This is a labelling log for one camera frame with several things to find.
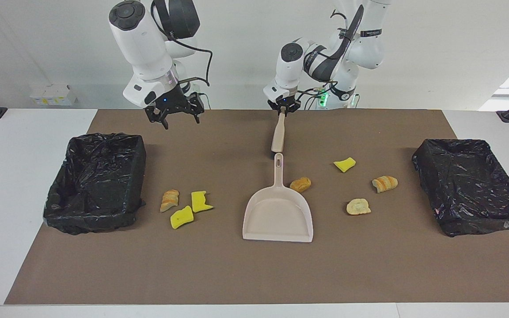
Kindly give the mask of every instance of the brown paper sheet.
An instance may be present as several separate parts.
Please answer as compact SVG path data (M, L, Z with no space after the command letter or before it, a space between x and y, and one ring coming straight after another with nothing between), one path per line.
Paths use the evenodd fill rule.
M70 236L43 225L6 304L261 304L509 302L509 231L449 238L440 231L410 161L426 138L454 138L441 111L299 111L286 121L285 181L309 177L313 243L242 240L251 195L273 183L273 111L207 111L201 124L143 111L100 110L90 133L143 135L147 202L135 225ZM353 157L343 174L333 161ZM376 194L370 181L399 180ZM211 211L182 228L180 205L208 191ZM349 216L366 198L373 213Z

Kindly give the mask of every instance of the black plastic bag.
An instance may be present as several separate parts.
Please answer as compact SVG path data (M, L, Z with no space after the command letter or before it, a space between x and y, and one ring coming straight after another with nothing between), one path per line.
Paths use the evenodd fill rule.
M146 157L141 136L93 133L70 139L48 192L46 224L73 235L133 224L143 205Z
M412 162L446 235L509 229L509 177L486 141L426 139Z

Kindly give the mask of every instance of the bread piece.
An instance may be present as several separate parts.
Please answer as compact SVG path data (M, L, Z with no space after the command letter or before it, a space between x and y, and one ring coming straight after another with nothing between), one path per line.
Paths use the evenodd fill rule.
M398 186L398 179L383 175L372 181L372 185L376 188L376 193L383 193L384 191L392 190Z
M310 186L311 180L306 177L299 178L290 183L290 189L296 191L297 193L302 193L303 191L307 190Z
M162 204L160 205L160 212L167 211L171 207L175 207L178 205L178 195L180 193L178 190L172 189L168 190L162 196Z
M347 204L347 213L352 216L365 215L372 212L368 207L368 201L365 199L353 199Z

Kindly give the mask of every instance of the dustpan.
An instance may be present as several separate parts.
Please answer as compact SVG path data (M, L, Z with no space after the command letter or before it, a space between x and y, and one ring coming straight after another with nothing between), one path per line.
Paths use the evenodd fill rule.
M255 193L245 211L243 238L311 242L313 223L305 198L284 186L284 156L274 156L274 185Z

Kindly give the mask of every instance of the sponge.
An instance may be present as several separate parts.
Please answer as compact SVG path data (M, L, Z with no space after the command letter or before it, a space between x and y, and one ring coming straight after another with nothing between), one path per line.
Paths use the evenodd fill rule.
M172 229L175 230L186 223L192 222L193 220L194 214L192 213L192 208L188 205L182 210L174 212L174 214L170 217L170 224L172 225Z
M343 161L335 161L334 163L341 172L345 173L347 170L354 167L357 162L353 158L349 157Z
M194 213L206 211L212 209L211 205L207 205L205 203L205 194L206 191L195 191L192 192L192 210Z

